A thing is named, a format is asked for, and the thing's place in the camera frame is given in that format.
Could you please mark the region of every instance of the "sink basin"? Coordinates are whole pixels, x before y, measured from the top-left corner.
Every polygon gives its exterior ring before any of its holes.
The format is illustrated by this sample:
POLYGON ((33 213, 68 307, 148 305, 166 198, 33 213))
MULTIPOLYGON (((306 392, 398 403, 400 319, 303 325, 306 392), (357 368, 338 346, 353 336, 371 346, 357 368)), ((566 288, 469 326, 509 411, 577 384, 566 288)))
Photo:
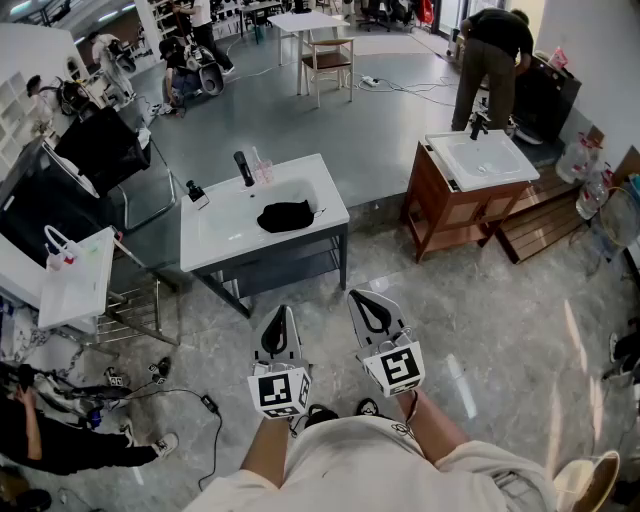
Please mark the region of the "sink basin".
POLYGON ((349 221, 333 179, 320 155, 273 166, 273 182, 245 187, 240 176, 205 188, 209 204, 198 210, 188 196, 181 201, 180 268, 184 272, 219 263, 269 245, 349 221), (264 207, 309 201, 311 226, 269 233, 258 225, 264 207))
POLYGON ((464 192, 540 177, 503 130, 481 132, 475 141, 468 132, 428 135, 427 142, 464 192))

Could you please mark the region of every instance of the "person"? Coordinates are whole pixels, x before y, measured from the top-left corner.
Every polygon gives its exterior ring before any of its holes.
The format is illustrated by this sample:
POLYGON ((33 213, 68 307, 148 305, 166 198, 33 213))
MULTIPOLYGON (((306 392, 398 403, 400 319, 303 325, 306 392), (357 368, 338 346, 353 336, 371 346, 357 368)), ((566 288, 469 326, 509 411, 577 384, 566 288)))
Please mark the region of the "person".
POLYGON ((189 71, 184 58, 184 47, 176 37, 170 37, 160 41, 160 55, 167 61, 167 69, 162 87, 163 100, 171 107, 177 107, 181 103, 174 91, 199 96, 202 94, 202 82, 198 73, 189 71))
POLYGON ((0 453, 17 464, 69 475, 106 466, 136 467, 164 459, 178 446, 175 434, 136 446, 131 421, 120 434, 98 434, 47 418, 36 409, 32 388, 20 386, 14 400, 0 394, 0 453))
POLYGON ((55 143, 60 137, 55 133, 53 127, 53 106, 49 98, 46 97, 42 89, 42 79, 40 75, 34 75, 27 82, 27 96, 33 99, 35 120, 31 127, 31 135, 36 137, 44 135, 50 137, 55 143))
POLYGON ((128 104, 136 96, 133 91, 131 82, 124 74, 124 71, 118 66, 114 55, 109 50, 109 45, 118 38, 111 34, 100 34, 92 32, 89 34, 89 40, 93 47, 91 53, 93 61, 100 64, 100 68, 104 71, 104 75, 116 90, 116 94, 120 97, 120 103, 128 104))
POLYGON ((229 57, 216 46, 216 41, 213 38, 211 4, 209 0, 193 0, 191 8, 176 5, 173 7, 173 12, 191 15, 191 26, 193 27, 193 36, 196 43, 204 46, 213 54, 213 58, 222 68, 223 75, 228 75, 235 69, 229 57))
POLYGON ((421 390, 397 401, 403 422, 380 416, 371 399, 339 419, 312 405, 289 453, 287 420, 263 420, 240 470, 216 478, 185 512, 555 510, 540 466, 470 441, 421 390))
POLYGON ((531 65, 529 18, 518 9, 484 9, 464 20, 461 31, 466 44, 451 129, 466 128, 480 82, 489 75, 489 128, 504 130, 513 110, 516 76, 531 65))

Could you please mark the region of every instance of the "khaki pants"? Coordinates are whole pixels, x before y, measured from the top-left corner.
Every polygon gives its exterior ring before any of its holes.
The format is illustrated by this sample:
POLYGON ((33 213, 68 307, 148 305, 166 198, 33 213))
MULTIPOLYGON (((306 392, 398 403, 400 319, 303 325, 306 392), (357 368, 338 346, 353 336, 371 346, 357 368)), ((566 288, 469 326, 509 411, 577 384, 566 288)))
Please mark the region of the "khaki pants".
POLYGON ((456 109, 451 121, 453 131, 466 128, 484 75, 489 75, 489 128, 504 130, 507 127, 515 99, 515 63, 497 46, 471 38, 464 50, 456 109))

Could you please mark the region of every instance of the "wooden pallet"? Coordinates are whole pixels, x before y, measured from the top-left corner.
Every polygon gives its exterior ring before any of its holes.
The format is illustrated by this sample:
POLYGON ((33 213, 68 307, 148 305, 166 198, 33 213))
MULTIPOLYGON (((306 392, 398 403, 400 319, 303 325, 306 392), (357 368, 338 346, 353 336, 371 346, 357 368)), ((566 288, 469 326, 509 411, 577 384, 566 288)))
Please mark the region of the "wooden pallet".
POLYGON ((565 183, 553 166, 538 172, 540 179, 522 193, 496 233, 513 263, 542 251, 583 222, 575 206, 581 183, 565 183))

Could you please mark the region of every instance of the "power strip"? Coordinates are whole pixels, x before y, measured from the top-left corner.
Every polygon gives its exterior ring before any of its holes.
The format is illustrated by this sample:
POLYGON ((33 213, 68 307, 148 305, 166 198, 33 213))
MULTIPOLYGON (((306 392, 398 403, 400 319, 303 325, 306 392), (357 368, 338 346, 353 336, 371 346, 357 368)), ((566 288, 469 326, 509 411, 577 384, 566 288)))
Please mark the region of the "power strip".
POLYGON ((362 81, 369 87, 378 87, 378 84, 380 83, 380 80, 377 78, 371 78, 370 76, 363 76, 362 81))

